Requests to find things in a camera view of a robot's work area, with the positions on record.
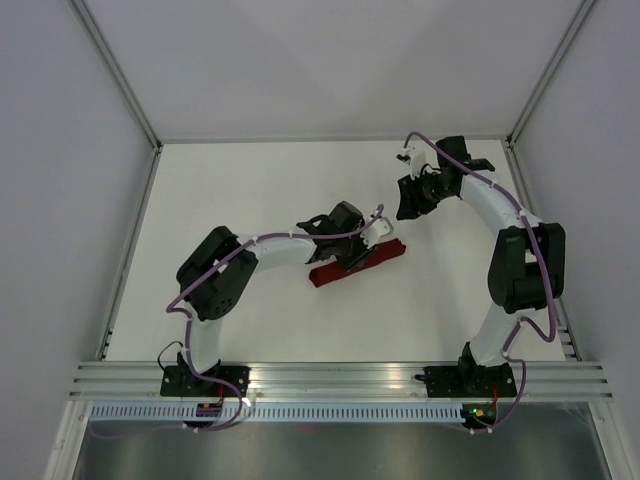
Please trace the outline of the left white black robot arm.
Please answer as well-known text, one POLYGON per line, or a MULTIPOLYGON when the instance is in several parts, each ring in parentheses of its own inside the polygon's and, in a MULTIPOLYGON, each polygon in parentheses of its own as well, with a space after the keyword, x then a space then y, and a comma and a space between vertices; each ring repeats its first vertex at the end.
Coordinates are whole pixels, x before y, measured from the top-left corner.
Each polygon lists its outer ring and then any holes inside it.
POLYGON ((289 265, 335 260, 350 272, 362 267, 383 237, 393 232, 384 207, 365 216, 342 201, 328 214, 297 223, 287 231, 236 235, 226 226, 212 230, 178 269, 179 294, 166 312, 187 318, 181 357, 184 385, 206 396, 218 384, 223 319, 237 306, 256 274, 289 265))

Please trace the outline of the dark red cloth napkin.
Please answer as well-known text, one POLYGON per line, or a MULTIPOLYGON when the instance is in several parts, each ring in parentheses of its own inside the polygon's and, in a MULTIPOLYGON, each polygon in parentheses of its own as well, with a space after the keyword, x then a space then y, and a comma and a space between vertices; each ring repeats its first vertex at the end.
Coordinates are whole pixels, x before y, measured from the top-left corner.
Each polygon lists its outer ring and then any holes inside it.
POLYGON ((400 239, 395 238, 378 244, 361 266, 346 269, 334 261, 312 269, 308 278, 316 288, 320 288, 398 258, 405 254, 406 249, 406 245, 400 239))

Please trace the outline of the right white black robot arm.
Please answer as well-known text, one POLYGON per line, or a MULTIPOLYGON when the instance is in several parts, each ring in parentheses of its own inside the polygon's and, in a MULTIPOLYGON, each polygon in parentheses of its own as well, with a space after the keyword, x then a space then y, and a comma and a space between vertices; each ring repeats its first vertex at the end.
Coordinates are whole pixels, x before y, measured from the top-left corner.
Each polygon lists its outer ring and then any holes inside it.
POLYGON ((449 198, 469 205, 495 238, 487 274, 491 305, 455 365, 426 367, 415 378, 431 398, 514 398, 519 391, 509 350, 520 328, 529 325, 546 343, 557 335, 555 301, 564 291, 566 233, 526 210, 500 184, 489 160, 469 154, 464 137, 445 137, 431 147, 436 165, 410 143, 397 156, 410 172, 398 181, 396 218, 418 219, 449 198))

